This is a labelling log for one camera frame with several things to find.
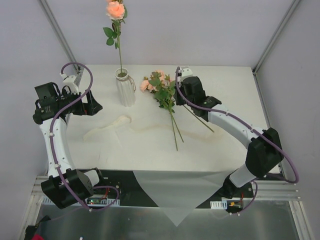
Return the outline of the pink rose stem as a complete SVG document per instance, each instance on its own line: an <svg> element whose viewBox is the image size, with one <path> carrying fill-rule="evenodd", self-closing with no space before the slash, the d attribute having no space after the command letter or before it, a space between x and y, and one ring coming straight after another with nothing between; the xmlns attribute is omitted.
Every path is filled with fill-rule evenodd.
<svg viewBox="0 0 320 240"><path fill-rule="evenodd" d="M183 143L185 141L174 117L175 110L173 108L176 105L176 101L174 100L174 93L176 92L175 83L176 81L171 80L169 75L164 75L164 78L153 75L150 77L144 76L140 84L140 90L142 92L149 91L157 101L158 107L168 111L173 130L175 149L178 151L177 136L179 136Z"/></svg>
<svg viewBox="0 0 320 240"><path fill-rule="evenodd" d="M123 69L122 51L121 51L121 34L122 24L125 23L128 11L122 0L107 0L105 14L111 21L111 27L103 27L103 32L106 39L107 46L114 46L118 49L119 61L120 61L120 73L117 73L117 77L125 77L126 73Z"/></svg>
<svg viewBox="0 0 320 240"><path fill-rule="evenodd" d="M176 105L174 99L174 86L176 81L172 80L170 75L166 75L162 70L155 70L150 74L150 77L144 77L140 85L141 91L148 90L154 95L154 99L159 103L159 107L166 109L172 115L172 120L178 129L178 126L173 117L173 107Z"/></svg>

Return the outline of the cream ribbon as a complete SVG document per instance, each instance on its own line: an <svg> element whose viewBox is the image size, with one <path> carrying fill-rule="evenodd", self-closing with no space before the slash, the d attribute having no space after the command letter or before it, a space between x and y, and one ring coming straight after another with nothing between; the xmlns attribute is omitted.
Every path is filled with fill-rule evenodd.
<svg viewBox="0 0 320 240"><path fill-rule="evenodd" d="M109 132L115 132L118 137L128 140L151 141L165 139L172 140L173 137L182 141L193 139L204 143L209 143L221 137L222 133L215 127L202 125L198 120L187 115L187 120L179 120L178 125L168 113L150 115L147 117L132 120L128 115L121 115L113 123L94 128L83 135L84 142L99 140L101 136L106 136Z"/></svg>

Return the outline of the pink rose stem top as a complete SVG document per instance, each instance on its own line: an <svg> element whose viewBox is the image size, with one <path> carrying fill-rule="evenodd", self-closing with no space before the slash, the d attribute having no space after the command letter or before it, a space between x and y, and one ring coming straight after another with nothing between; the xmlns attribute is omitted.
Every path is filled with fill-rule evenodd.
<svg viewBox="0 0 320 240"><path fill-rule="evenodd" d="M117 73L117 77L125 77L126 73L123 69L122 51L121 51L121 34L122 24L125 23L128 11L122 0L107 0L105 14L111 21L111 27L103 27L103 32L106 39L107 46L114 46L118 49L119 61L120 61L120 73Z"/></svg>

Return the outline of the white wrapping paper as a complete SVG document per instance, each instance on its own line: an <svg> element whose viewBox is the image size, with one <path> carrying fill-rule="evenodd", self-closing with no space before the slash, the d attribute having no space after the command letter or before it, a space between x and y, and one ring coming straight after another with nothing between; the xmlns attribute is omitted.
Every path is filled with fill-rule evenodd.
<svg viewBox="0 0 320 240"><path fill-rule="evenodd" d="M182 107L175 107L174 118L186 121L191 115ZM120 116L127 115L133 121L168 111L159 108L158 103L147 97L129 108L116 107L103 127L116 121ZM228 172L228 175L241 167L246 158L247 149L232 135L209 122L211 128L221 131L220 138L210 142L187 139L184 142L175 139L158 139L149 141L129 140L118 136L114 131L101 136L102 165L109 169L130 171L175 171L175 172ZM175 224L179 225L192 211L162 210Z"/></svg>

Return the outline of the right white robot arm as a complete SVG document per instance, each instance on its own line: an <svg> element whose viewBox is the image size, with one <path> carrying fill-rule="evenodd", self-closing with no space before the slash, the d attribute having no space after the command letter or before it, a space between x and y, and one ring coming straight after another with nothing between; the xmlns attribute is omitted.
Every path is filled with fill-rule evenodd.
<svg viewBox="0 0 320 240"><path fill-rule="evenodd" d="M284 159L280 153L280 137L275 129L253 128L233 118L220 100L206 95L197 76L182 79L174 98L178 106L188 105L195 116L222 128L247 150L244 164L229 174L217 191L221 197L237 197L245 184L264 177Z"/></svg>

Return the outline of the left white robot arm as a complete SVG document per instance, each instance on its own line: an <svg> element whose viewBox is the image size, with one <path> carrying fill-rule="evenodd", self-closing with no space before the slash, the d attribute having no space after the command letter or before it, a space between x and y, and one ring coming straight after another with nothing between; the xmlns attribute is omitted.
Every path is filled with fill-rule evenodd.
<svg viewBox="0 0 320 240"><path fill-rule="evenodd" d="M85 172L76 169L67 142L67 118L93 116L103 107L91 90L86 90L87 101L83 102L81 94L73 93L67 85L59 89L49 82L34 89L38 99L32 117L43 134L48 158L48 180L41 183L41 189L59 209L75 203L83 205L93 194L102 194L106 183L97 168Z"/></svg>

